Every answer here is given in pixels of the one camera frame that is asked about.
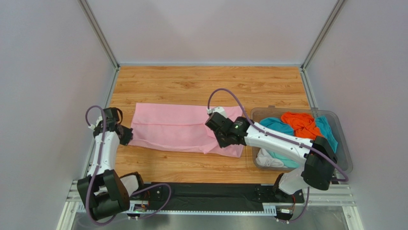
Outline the pink t shirt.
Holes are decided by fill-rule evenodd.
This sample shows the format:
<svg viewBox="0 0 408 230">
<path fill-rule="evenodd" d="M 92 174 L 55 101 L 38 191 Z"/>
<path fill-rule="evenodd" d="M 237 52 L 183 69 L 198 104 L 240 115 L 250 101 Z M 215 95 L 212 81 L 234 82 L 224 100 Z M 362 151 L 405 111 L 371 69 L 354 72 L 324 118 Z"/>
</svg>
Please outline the pink t shirt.
<svg viewBox="0 0 408 230">
<path fill-rule="evenodd" d="M 137 103 L 131 122 L 131 146 L 174 152 L 213 153 L 240 158 L 244 147 L 221 148 L 205 125 L 207 108 L 199 105 Z"/>
</svg>

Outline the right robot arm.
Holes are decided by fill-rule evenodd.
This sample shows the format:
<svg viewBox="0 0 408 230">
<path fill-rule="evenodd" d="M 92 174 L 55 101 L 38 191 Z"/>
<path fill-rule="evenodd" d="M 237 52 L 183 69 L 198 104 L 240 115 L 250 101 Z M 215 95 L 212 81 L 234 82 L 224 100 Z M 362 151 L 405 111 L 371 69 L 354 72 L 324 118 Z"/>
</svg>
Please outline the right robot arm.
<svg viewBox="0 0 408 230">
<path fill-rule="evenodd" d="M 297 138 L 266 128 L 246 117 L 235 121 L 221 113 L 209 115 L 205 125 L 213 131 L 221 148 L 244 145 L 276 152 L 297 162 L 296 169 L 282 173 L 273 189 L 278 196 L 290 196 L 312 187 L 327 191 L 337 165 L 337 157 L 323 137 Z"/>
</svg>

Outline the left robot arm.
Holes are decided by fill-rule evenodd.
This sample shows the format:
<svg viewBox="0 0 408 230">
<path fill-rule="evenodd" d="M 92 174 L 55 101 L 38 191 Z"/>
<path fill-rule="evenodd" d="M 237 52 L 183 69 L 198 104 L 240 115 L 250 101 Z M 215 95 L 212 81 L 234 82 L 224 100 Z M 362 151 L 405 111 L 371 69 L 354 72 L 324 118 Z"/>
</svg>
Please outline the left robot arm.
<svg viewBox="0 0 408 230">
<path fill-rule="evenodd" d="M 118 147 L 133 139 L 133 130 L 122 125 L 123 112 L 104 108 L 95 124 L 89 124 L 95 153 L 87 176 L 78 180 L 77 190 L 91 220 L 100 224 L 130 208 L 130 197 L 144 186 L 139 173 L 118 176 L 114 167 Z"/>
</svg>

